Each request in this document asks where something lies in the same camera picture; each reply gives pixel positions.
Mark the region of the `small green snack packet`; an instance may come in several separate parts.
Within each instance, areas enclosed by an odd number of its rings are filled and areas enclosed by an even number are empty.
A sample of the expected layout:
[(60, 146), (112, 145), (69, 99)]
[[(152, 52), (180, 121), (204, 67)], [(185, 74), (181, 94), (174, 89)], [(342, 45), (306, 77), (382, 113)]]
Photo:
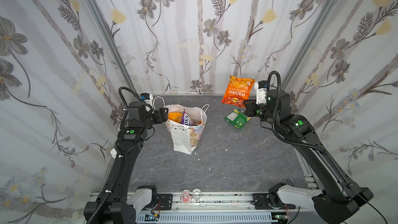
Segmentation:
[(231, 125), (233, 125), (234, 127), (238, 128), (238, 129), (242, 129), (243, 126), (245, 126), (249, 120), (251, 119), (251, 117), (248, 117), (244, 114), (243, 111), (238, 110), (238, 109), (234, 109), (230, 114), (228, 114), (225, 118), (224, 118), (228, 123), (230, 123)]

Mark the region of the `orange red snack packet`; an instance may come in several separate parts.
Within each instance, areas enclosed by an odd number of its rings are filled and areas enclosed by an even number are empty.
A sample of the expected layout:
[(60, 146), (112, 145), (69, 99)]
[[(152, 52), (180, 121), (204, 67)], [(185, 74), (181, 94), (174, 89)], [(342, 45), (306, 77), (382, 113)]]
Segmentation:
[(254, 84), (254, 79), (230, 76), (229, 84), (221, 103), (245, 107), (244, 101), (249, 99)]

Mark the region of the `purple candy packet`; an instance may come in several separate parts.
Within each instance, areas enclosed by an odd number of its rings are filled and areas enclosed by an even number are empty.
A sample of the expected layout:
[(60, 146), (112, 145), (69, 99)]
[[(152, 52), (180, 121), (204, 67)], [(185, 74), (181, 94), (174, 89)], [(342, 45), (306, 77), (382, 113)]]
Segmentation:
[(183, 112), (180, 124), (186, 126), (195, 126), (195, 122), (191, 119), (186, 111)]

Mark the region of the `cartoon animal paper bag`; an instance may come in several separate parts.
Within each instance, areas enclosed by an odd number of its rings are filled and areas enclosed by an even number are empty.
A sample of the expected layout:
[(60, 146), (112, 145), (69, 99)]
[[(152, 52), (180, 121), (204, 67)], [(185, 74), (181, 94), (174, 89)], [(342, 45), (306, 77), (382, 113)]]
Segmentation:
[(178, 104), (165, 104), (164, 107), (168, 108), (170, 113), (183, 113), (186, 111), (195, 122), (195, 126), (186, 126), (169, 119), (165, 122), (173, 141), (173, 149), (185, 154), (192, 154), (197, 148), (204, 132), (207, 122), (206, 111), (209, 108), (209, 104), (205, 104), (202, 107), (185, 107)]

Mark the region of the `yellow snack packet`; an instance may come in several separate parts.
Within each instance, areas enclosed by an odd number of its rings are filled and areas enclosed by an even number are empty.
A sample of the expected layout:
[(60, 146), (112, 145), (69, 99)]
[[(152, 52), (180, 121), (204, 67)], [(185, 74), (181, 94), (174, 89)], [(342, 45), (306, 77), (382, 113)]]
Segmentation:
[(183, 113), (179, 113), (179, 112), (170, 113), (169, 112), (168, 119), (171, 121), (174, 121), (176, 123), (181, 123), (182, 118), (183, 118)]

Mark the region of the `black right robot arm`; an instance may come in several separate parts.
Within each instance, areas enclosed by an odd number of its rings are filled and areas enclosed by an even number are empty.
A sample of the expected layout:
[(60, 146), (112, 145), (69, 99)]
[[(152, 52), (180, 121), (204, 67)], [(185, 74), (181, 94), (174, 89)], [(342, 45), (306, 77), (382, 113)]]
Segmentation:
[(269, 205), (274, 208), (295, 205), (316, 212), (328, 224), (343, 223), (368, 204), (373, 193), (343, 171), (304, 116), (292, 114), (290, 95), (281, 89), (277, 71), (270, 72), (268, 80), (260, 84), (266, 86), (266, 94), (259, 104), (245, 100), (245, 115), (269, 123), (276, 138), (298, 151), (323, 186), (309, 190), (279, 183), (268, 191)]

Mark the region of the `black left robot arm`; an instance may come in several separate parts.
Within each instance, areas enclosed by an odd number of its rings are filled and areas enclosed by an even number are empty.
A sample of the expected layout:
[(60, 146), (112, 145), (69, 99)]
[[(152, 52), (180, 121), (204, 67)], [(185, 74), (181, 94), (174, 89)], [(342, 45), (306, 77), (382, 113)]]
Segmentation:
[(146, 206), (153, 206), (156, 195), (151, 188), (140, 188), (132, 200), (128, 198), (129, 183), (135, 162), (149, 139), (148, 130), (168, 120), (169, 110), (153, 107), (128, 87), (118, 93), (124, 114), (114, 143), (116, 157), (113, 167), (94, 202), (88, 202), (84, 216), (88, 224), (134, 224)]

